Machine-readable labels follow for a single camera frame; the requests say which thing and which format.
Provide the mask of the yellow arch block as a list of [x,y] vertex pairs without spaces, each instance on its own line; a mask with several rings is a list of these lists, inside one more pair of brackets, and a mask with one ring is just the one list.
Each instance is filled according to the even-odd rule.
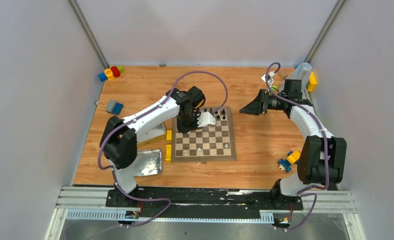
[[167,144],[165,148],[165,161],[171,162],[172,161],[172,145]]

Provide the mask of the wooden chess board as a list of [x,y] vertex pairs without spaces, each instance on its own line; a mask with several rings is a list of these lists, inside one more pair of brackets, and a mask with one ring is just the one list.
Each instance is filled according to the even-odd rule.
[[[228,106],[227,120],[216,120],[216,126],[206,126],[180,133],[177,130],[177,121],[172,123],[172,160],[173,163],[182,162],[209,162],[209,161],[235,161],[237,159],[234,128],[231,108]],[[197,155],[197,149],[203,149],[203,155]]]

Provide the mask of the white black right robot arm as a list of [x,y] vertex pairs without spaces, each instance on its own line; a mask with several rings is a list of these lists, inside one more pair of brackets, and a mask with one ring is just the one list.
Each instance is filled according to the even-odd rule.
[[298,158],[296,173],[275,183],[270,195],[271,204],[283,209],[309,189],[326,190],[339,184],[344,176],[347,142],[329,132],[315,115],[313,105],[303,98],[302,82],[286,79],[280,93],[271,94],[261,88],[257,97],[239,112],[247,115],[265,115],[269,110],[283,111],[305,138]]

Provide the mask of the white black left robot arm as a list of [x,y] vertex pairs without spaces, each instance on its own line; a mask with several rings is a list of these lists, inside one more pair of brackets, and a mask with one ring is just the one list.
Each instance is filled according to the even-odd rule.
[[120,190],[119,200],[125,206],[134,206],[138,201],[137,187],[133,175],[133,164],[138,155],[138,143],[150,130],[164,121],[175,118],[177,130],[186,134],[200,129],[198,105],[205,95],[196,86],[187,91],[174,88],[159,101],[133,115],[111,117],[106,124],[100,141],[97,162],[106,157],[110,164],[115,186]]

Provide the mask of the small yellow rectangular block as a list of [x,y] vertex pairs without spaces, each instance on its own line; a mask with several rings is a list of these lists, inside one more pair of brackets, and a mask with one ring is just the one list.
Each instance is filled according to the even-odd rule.
[[166,141],[170,144],[173,139],[173,132],[172,130],[167,130],[166,131],[166,136],[165,136]]

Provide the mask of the gold tin with white pieces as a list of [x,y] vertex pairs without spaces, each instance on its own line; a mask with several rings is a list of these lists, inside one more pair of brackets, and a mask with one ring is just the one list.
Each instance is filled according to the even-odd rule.
[[140,136],[137,135],[137,147],[141,148],[149,144],[161,141],[166,138],[166,133],[167,132],[164,124],[160,123],[159,125],[141,134]]

